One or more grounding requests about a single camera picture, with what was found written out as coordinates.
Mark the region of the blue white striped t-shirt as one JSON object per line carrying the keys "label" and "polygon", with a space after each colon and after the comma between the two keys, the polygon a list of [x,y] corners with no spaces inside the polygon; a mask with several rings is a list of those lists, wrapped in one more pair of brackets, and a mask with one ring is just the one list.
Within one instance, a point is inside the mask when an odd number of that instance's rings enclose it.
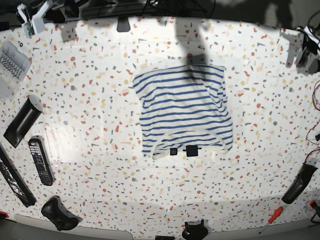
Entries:
{"label": "blue white striped t-shirt", "polygon": [[141,102],[142,153],[154,160],[199,149],[226,154],[233,146],[225,68],[194,64],[140,73],[133,89]]}

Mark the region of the grey table clamp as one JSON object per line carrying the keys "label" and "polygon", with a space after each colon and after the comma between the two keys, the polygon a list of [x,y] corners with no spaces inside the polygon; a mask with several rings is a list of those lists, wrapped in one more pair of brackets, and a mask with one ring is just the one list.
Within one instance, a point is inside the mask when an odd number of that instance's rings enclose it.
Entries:
{"label": "grey table clamp", "polygon": [[122,16],[118,18],[116,30],[119,33],[126,33],[131,30],[128,17]]}

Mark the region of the clear plastic screw box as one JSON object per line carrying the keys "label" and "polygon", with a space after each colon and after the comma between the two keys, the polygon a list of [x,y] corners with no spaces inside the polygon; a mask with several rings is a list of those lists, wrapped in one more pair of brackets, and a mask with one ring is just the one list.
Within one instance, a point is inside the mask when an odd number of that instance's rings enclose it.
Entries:
{"label": "clear plastic screw box", "polygon": [[32,61],[10,41],[0,47],[0,101],[13,100]]}

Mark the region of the black cylindrical tube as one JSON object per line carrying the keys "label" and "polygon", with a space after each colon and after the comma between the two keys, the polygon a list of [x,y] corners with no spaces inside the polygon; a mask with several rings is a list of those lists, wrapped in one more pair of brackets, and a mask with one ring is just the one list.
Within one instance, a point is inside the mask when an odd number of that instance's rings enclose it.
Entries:
{"label": "black cylindrical tube", "polygon": [[14,148],[17,148],[42,112],[43,103],[41,99],[34,94],[30,95],[9,124],[3,135],[4,138]]}

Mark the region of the black handheld grip device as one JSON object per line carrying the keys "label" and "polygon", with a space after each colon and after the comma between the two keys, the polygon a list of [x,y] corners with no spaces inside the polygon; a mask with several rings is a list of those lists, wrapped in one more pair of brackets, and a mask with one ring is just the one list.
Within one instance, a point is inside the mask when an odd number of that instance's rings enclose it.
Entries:
{"label": "black handheld grip device", "polygon": [[304,163],[295,180],[293,181],[293,184],[282,197],[282,201],[288,205],[292,204],[308,186],[313,174],[317,169],[318,168],[313,165]]}

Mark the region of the black TV remote control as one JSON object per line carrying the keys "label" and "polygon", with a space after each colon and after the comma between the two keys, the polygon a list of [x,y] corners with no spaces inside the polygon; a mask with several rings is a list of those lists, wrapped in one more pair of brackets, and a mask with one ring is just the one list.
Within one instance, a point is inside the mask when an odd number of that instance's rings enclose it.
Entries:
{"label": "black TV remote control", "polygon": [[28,141],[28,146],[41,183],[45,186],[52,186],[54,175],[42,140],[32,137]]}

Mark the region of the long black bar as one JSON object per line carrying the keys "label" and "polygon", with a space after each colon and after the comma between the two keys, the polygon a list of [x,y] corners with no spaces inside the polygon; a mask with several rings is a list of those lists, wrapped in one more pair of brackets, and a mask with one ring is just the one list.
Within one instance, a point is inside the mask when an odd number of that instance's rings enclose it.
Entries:
{"label": "long black bar", "polygon": [[36,204],[36,198],[26,185],[12,161],[9,159],[2,145],[0,145],[0,172],[13,191],[13,194],[26,208]]}

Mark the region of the black game controller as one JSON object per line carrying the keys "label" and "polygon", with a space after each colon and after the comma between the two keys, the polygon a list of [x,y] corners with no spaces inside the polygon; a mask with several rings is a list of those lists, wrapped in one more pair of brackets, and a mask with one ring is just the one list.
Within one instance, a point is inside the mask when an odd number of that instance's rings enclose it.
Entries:
{"label": "black game controller", "polygon": [[79,219],[67,216],[60,208],[59,201],[56,197],[50,198],[42,207],[41,213],[51,223],[54,224],[58,231],[70,231],[78,226]]}

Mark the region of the red handled screwdriver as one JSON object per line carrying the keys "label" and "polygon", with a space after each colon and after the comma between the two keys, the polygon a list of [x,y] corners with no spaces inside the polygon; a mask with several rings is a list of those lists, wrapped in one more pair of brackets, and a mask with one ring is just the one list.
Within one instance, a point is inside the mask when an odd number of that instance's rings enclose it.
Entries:
{"label": "red handled screwdriver", "polygon": [[272,224],[284,211],[284,208],[282,206],[280,206],[279,208],[277,208],[273,215],[269,218],[267,224],[263,227],[263,229],[258,233],[259,235],[270,225]]}

